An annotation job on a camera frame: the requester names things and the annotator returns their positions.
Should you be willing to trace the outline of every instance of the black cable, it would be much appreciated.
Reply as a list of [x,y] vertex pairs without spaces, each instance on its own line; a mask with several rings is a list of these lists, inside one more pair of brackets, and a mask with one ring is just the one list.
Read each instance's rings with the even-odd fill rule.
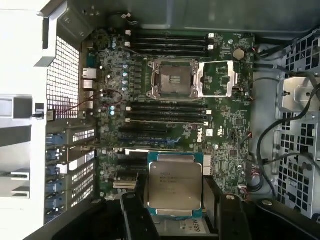
[[294,153],[283,154],[281,156],[276,157],[275,159],[273,159],[271,161],[265,162],[264,165],[271,164],[271,163],[280,161],[280,160],[285,159],[285,158],[293,157],[293,156],[305,157],[318,170],[318,172],[320,174],[320,166],[316,163],[316,161],[314,160],[313,156],[308,152],[305,152],[305,153],[294,152]]
[[276,190],[275,190],[272,182],[268,178],[268,175],[267,175],[266,170],[264,168],[263,159],[262,159],[262,156],[261,156],[262,140],[267,135],[267,133],[270,132],[276,126],[278,126],[280,124],[283,124],[283,123],[287,123],[287,122],[291,122],[291,121],[302,119],[308,113],[309,108],[310,108],[310,104],[311,104],[311,100],[319,90],[320,90],[320,84],[318,84],[316,86],[316,88],[314,88],[312,90],[312,92],[310,94],[310,98],[309,98],[305,108],[303,109],[303,111],[298,116],[290,117],[290,118],[284,118],[284,119],[280,119],[280,120],[275,121],[266,130],[264,130],[264,132],[261,134],[261,136],[258,139],[257,147],[256,147],[256,160],[257,160],[257,163],[258,163],[258,165],[260,167],[260,172],[261,172],[262,176],[265,178],[266,182],[269,184],[269,186],[271,188],[273,198],[276,198]]
[[292,71],[289,71],[288,69],[286,69],[285,67],[283,66],[278,66],[278,65],[273,65],[273,64],[263,64],[263,63],[255,63],[253,65],[254,68],[257,68],[257,69],[276,69],[276,70],[280,70],[288,75],[292,75]]

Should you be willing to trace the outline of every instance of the chip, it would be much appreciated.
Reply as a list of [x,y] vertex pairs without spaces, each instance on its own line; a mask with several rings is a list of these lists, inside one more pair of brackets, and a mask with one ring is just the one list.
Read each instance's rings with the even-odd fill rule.
[[241,126],[243,123],[244,123],[244,121],[242,119],[240,119],[240,118],[237,118],[235,120],[235,125]]
[[149,165],[148,206],[167,210],[201,208],[202,165],[159,162]]
[[229,155],[230,155],[230,157],[235,157],[235,156],[237,156],[237,150],[230,150],[230,151],[229,151]]

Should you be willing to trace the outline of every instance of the capacitor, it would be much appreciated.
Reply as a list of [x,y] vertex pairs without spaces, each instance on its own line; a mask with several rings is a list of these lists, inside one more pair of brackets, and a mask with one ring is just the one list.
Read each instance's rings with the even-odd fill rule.
[[237,48],[236,50],[233,51],[233,57],[238,61],[244,59],[245,55],[246,55],[245,51],[243,51],[241,48]]
[[218,150],[219,149],[219,145],[218,144],[213,144],[212,147],[213,147],[214,150]]

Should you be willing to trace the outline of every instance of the ram slot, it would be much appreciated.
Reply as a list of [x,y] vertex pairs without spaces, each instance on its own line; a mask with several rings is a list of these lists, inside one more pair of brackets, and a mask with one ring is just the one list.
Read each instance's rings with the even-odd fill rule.
[[133,106],[131,112],[172,112],[172,113],[195,113],[203,114],[206,110],[203,108],[192,109],[188,107],[153,107],[153,106]]
[[189,104],[184,102],[177,102],[177,103],[162,103],[158,101],[152,101],[152,102],[130,102],[128,105],[130,107],[136,107],[136,106],[152,106],[152,107],[173,107],[173,108],[189,108],[189,109],[207,109],[208,105],[206,104]]

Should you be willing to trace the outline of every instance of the green circuit board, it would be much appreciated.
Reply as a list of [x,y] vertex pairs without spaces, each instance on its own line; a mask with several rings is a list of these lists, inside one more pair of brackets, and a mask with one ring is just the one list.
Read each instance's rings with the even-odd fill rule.
[[[143,33],[168,35],[167,31],[144,30]],[[190,31],[169,34],[204,38],[208,35],[207,32]],[[170,100],[173,94],[167,100],[152,99],[148,94],[154,85],[155,71],[150,63],[162,59],[162,65],[168,66],[168,70],[180,67],[185,71],[189,65],[179,60],[193,58],[174,54],[136,54],[124,49],[124,37],[107,34],[104,30],[93,33],[92,39],[97,47],[98,62],[103,66],[98,73],[99,89],[111,90],[109,95],[96,100],[99,106],[95,117],[98,119],[100,147],[97,175],[101,191],[107,193],[112,189],[112,185],[106,182],[105,172],[119,170],[120,166],[115,163],[117,149],[143,149],[199,152],[211,156],[212,174],[217,184],[224,192],[238,193],[238,185],[245,183],[246,178],[242,156],[248,152],[249,143],[245,142],[241,146],[241,154],[237,145],[250,130],[253,100],[250,87],[254,63],[254,54],[250,49],[254,47],[254,37],[247,34],[214,33],[214,49],[209,56],[195,58],[198,63],[206,63],[201,78],[202,93],[210,97],[192,101],[179,100],[188,98],[183,88],[182,94],[175,98],[178,101]],[[245,55],[243,59],[235,60],[234,52],[239,49]],[[172,63],[174,59],[178,60],[177,63]],[[227,61],[232,62],[233,71],[237,74],[237,83],[229,97],[225,97],[230,81]],[[168,81],[170,84],[177,81],[180,84],[181,79],[180,76],[174,76]]]

